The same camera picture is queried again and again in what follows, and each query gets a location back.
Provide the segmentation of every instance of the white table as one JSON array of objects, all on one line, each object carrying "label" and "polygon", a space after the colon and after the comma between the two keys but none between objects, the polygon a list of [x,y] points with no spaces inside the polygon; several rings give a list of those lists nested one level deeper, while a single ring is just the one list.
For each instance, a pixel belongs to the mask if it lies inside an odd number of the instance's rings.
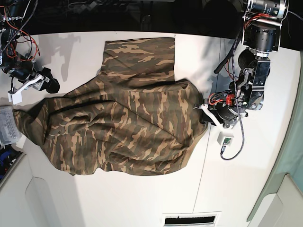
[{"label": "white table", "polygon": [[[52,69],[60,95],[95,77],[102,64],[104,42],[147,37],[175,37],[175,78],[188,79],[205,95],[223,90],[230,82],[222,70],[213,70],[229,51],[232,41],[195,35],[143,32],[87,32],[34,36],[41,57],[38,63]],[[244,50],[240,45],[237,54]],[[32,175],[50,188],[62,227],[159,227],[163,213],[221,211],[218,226],[245,227],[274,165],[292,113],[300,72],[300,54],[281,48],[271,53],[264,107],[243,120],[246,144],[233,161],[220,158],[218,129],[210,127],[199,141],[188,165],[164,176],[132,176],[98,169],[89,176],[72,177],[56,170],[42,150],[26,140],[23,150]],[[0,104],[7,104],[10,78],[0,76]],[[29,109],[46,92],[23,92],[17,108]],[[225,152],[233,156],[241,144],[240,126]]]}]

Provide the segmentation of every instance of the camouflage shirt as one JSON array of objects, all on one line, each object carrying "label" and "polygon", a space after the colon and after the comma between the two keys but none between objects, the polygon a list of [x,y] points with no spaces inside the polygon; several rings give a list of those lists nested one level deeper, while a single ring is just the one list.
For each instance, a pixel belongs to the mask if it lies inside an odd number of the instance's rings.
[{"label": "camouflage shirt", "polygon": [[174,38],[106,42],[100,73],[63,97],[15,111],[18,129],[71,174],[160,175],[186,166],[206,130],[190,82],[174,80]]}]

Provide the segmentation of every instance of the crumpled garment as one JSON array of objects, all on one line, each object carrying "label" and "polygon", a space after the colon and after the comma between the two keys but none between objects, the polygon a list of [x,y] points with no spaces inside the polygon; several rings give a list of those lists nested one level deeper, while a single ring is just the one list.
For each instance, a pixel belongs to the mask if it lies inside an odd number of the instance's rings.
[{"label": "crumpled garment", "polygon": [[196,87],[174,79],[174,38],[106,42],[100,73],[63,97],[15,111],[54,167],[162,175],[185,167],[206,131]]}]

